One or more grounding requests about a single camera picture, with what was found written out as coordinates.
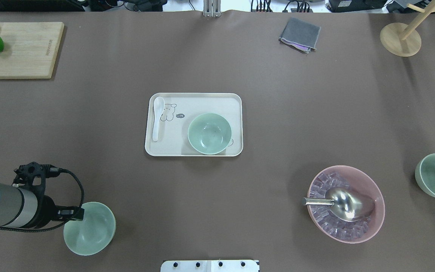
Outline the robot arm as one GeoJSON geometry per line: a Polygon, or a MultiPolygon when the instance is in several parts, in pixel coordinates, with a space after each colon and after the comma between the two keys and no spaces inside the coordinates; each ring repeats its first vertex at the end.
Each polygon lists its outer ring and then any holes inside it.
{"type": "Polygon", "coordinates": [[[81,191],[83,186],[71,171],[53,165],[30,162],[15,169],[16,177],[11,185],[0,184],[0,230],[20,232],[48,231],[46,225],[58,221],[83,220],[84,210],[78,206],[57,206],[45,194],[46,179],[70,174],[81,191]]]}

